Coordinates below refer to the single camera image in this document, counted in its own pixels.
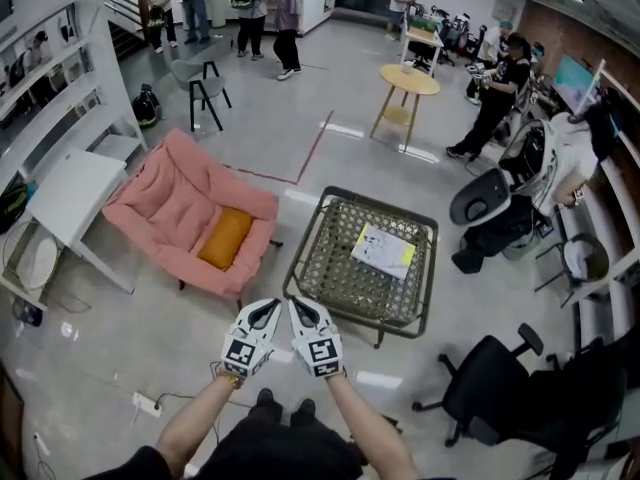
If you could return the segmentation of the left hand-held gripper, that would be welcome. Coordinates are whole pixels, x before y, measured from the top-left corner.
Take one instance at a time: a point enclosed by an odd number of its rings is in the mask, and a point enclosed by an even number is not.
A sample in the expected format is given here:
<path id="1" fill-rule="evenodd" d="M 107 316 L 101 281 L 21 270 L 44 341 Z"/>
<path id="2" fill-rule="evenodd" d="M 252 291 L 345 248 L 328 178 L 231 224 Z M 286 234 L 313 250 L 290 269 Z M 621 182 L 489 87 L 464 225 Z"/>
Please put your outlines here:
<path id="1" fill-rule="evenodd" d="M 244 306 L 236 318 L 246 336 L 227 333 L 221 355 L 222 369 L 241 379 L 255 376 L 274 351 L 270 342 L 282 313 L 278 298 L 267 298 Z"/>

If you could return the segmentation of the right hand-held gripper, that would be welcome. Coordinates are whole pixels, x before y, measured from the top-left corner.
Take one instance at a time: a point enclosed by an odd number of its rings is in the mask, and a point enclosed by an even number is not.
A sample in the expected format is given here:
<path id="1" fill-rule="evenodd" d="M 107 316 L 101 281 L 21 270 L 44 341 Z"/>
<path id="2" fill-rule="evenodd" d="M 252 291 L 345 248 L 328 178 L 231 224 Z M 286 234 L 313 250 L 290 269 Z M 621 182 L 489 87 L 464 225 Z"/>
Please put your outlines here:
<path id="1" fill-rule="evenodd" d="M 342 340 L 328 310 L 306 297 L 292 296 L 288 308 L 294 339 L 292 347 L 309 374 L 326 378 L 344 374 Z"/>

